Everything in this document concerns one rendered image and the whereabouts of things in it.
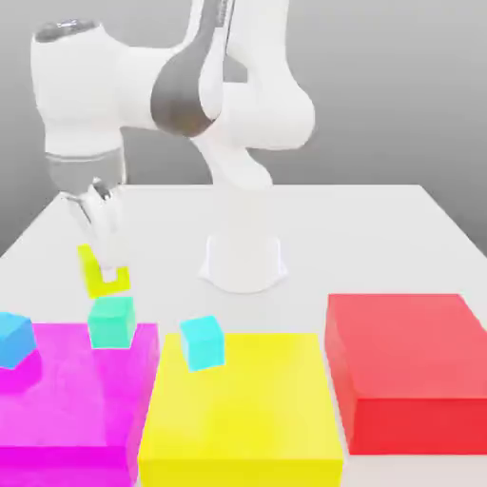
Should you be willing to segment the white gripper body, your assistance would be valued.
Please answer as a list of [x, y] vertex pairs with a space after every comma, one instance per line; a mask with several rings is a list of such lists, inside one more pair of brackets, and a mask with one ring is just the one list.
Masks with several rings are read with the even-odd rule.
[[98, 264], [104, 269], [127, 266], [127, 239], [119, 189], [89, 188], [78, 196], [67, 195], [67, 202]]

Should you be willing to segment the small yellow cube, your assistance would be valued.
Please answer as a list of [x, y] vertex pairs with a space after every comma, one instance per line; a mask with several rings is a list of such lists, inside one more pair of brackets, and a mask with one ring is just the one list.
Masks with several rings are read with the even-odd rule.
[[97, 299], [130, 289], [129, 271], [126, 266], [118, 267], [115, 271], [115, 279], [106, 282], [90, 246], [81, 244], [77, 247], [77, 252], [86, 290], [90, 298]]

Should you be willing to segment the small teal cube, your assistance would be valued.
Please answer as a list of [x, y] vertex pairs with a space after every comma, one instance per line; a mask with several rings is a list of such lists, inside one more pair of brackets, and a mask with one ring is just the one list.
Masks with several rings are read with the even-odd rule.
[[136, 329], [133, 298], [106, 296], [94, 301], [88, 332], [94, 349], [128, 349]]

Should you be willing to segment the small blue cube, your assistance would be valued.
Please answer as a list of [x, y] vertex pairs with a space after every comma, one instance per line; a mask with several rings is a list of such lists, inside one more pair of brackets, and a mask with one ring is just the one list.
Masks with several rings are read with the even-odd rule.
[[36, 349], [29, 318], [0, 312], [0, 368], [13, 370]]

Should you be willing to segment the small cyan cube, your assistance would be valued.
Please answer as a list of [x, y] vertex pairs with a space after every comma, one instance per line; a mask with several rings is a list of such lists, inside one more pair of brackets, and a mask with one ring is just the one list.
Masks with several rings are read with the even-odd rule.
[[183, 355], [190, 372], [225, 364], [224, 332], [214, 316], [205, 316], [180, 324]]

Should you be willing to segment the large magenta box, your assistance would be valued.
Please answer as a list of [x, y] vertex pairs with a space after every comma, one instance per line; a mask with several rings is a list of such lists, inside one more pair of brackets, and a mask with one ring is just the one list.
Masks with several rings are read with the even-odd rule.
[[35, 352], [0, 369], [0, 487], [135, 487], [156, 324], [128, 349], [92, 348], [84, 323], [33, 328]]

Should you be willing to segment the large yellow box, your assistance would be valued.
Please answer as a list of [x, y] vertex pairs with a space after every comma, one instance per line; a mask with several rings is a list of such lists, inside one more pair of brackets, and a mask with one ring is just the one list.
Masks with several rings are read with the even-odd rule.
[[166, 336], [138, 454], [141, 487], [341, 487], [343, 452], [313, 333], [232, 333], [189, 372]]

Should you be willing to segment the large red box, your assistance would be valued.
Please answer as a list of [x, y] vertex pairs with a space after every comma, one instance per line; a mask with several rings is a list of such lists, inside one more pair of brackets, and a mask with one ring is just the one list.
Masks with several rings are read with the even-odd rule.
[[352, 455], [487, 456], [487, 330], [458, 294], [331, 294], [325, 354]]

